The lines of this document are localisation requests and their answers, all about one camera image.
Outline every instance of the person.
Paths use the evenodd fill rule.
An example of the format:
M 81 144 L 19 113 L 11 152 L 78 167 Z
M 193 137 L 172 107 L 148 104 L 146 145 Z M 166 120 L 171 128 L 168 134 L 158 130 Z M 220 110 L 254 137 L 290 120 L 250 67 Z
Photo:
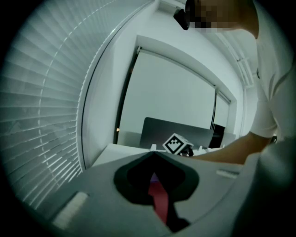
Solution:
M 188 0 L 185 18 L 190 26 L 250 32 L 256 39 L 259 62 L 257 111 L 250 132 L 219 151 L 192 158 L 244 164 L 250 154 L 261 152 L 275 133 L 280 140 L 294 137 L 294 52 L 268 12 L 253 0 Z

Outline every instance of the white cube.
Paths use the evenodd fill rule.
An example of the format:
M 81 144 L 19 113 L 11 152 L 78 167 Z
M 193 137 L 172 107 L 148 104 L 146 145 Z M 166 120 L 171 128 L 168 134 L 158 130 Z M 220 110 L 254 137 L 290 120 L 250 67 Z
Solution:
M 172 134 L 166 142 L 162 145 L 168 153 L 179 154 L 186 147 L 193 148 L 193 144 L 187 139 L 178 135 L 177 133 Z

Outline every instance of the red object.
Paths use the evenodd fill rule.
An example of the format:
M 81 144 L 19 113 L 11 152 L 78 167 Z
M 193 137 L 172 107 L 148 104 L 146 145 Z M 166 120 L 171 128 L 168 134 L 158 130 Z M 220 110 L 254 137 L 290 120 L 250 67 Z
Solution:
M 164 224 L 167 223 L 168 194 L 159 181 L 150 182 L 148 194 L 153 197 L 154 211 Z

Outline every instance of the white shirt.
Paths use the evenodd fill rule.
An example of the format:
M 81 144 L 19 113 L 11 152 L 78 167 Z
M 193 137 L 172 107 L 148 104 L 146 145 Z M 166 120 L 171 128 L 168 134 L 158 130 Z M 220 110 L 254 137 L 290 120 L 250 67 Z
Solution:
M 280 138 L 296 136 L 296 66 L 294 51 L 283 32 L 255 2 L 259 19 L 257 39 L 259 79 L 256 81 L 258 103 L 251 132 Z

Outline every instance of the sleeve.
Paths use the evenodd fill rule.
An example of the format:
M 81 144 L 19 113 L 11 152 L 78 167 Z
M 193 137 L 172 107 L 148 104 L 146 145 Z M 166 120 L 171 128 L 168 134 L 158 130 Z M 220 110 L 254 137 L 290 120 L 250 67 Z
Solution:
M 277 129 L 277 123 L 269 108 L 267 97 L 260 83 L 256 83 L 258 103 L 255 118 L 250 132 L 261 137 L 273 137 Z

